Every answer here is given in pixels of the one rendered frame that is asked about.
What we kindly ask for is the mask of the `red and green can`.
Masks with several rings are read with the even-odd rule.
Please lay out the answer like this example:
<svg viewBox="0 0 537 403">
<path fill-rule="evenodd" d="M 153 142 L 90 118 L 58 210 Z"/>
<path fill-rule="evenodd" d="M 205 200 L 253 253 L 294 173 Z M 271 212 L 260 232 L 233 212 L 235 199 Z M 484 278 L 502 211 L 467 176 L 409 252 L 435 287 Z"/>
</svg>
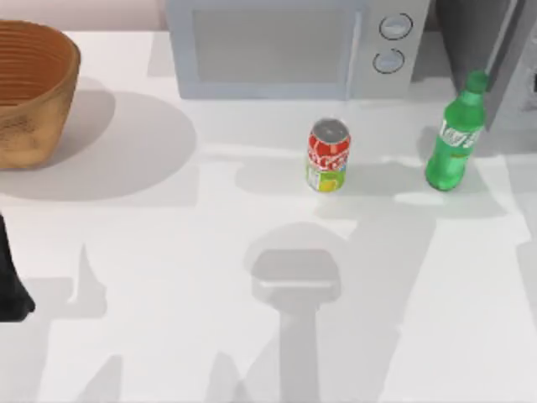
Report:
<svg viewBox="0 0 537 403">
<path fill-rule="evenodd" d="M 316 191 L 339 190 L 346 179 L 351 135 L 336 118 L 322 118 L 312 127 L 307 147 L 305 178 Z"/>
</svg>

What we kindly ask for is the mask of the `pale microwave oven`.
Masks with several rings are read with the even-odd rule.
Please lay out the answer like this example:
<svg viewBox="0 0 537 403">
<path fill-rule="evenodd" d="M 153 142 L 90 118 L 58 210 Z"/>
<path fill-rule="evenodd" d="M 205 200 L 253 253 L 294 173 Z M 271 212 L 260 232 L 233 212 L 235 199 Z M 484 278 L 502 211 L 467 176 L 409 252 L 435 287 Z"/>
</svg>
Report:
<svg viewBox="0 0 537 403">
<path fill-rule="evenodd" d="M 175 74 L 185 99 L 390 99 L 405 95 L 430 0 L 165 0 Z M 401 40 L 379 33 L 408 14 Z M 373 68 L 395 48 L 401 70 Z"/>
</svg>

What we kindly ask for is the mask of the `microwave knob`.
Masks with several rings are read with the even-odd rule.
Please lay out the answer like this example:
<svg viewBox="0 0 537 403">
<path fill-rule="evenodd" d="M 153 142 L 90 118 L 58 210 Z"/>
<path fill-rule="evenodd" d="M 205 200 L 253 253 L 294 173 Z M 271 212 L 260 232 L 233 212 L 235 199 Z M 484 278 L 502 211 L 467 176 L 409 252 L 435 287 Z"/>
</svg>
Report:
<svg viewBox="0 0 537 403">
<path fill-rule="evenodd" d="M 401 40 L 405 38 L 414 27 L 412 18 L 406 13 L 384 17 L 379 24 L 379 33 L 386 40 Z"/>
<path fill-rule="evenodd" d="M 374 70 L 383 75 L 390 75 L 401 70 L 404 63 L 404 54 L 395 48 L 377 53 L 372 62 Z"/>
</svg>

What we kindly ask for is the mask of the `green bottle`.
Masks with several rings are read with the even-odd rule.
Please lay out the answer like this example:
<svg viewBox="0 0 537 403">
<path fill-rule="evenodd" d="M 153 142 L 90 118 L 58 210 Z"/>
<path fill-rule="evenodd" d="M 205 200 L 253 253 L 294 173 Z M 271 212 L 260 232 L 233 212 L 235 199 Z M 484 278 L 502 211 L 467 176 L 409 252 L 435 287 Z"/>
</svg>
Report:
<svg viewBox="0 0 537 403">
<path fill-rule="evenodd" d="M 487 85 L 485 71 L 470 72 L 461 92 L 444 110 L 435 147 L 425 168 L 425 178 L 436 190 L 455 189 L 465 174 L 467 160 L 485 127 Z"/>
</svg>

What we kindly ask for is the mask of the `brown woven basket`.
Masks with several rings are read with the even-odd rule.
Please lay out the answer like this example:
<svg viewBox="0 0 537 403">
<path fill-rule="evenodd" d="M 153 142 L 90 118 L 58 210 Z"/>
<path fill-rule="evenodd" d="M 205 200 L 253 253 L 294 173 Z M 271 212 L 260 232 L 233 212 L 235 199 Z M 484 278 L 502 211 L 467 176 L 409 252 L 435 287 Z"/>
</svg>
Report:
<svg viewBox="0 0 537 403">
<path fill-rule="evenodd" d="M 81 52 L 58 29 L 0 19 L 0 170 L 55 152 L 76 90 Z"/>
</svg>

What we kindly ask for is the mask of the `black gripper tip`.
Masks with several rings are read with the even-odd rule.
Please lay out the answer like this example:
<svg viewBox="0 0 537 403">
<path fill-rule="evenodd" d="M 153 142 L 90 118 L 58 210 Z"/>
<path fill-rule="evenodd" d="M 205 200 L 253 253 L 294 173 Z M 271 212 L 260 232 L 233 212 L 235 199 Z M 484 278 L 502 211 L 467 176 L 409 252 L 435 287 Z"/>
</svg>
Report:
<svg viewBox="0 0 537 403">
<path fill-rule="evenodd" d="M 22 322 L 35 311 L 35 302 L 13 263 L 8 233 L 0 213 L 0 322 Z"/>
</svg>

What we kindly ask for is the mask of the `grey cabinet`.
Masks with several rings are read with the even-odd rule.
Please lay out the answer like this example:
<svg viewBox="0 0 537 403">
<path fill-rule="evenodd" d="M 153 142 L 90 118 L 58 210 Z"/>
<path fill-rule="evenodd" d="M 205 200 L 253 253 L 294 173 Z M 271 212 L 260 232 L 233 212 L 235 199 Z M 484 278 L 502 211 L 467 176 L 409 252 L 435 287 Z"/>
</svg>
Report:
<svg viewBox="0 0 537 403">
<path fill-rule="evenodd" d="M 487 128 L 537 129 L 537 0 L 436 0 L 457 89 L 485 71 Z"/>
</svg>

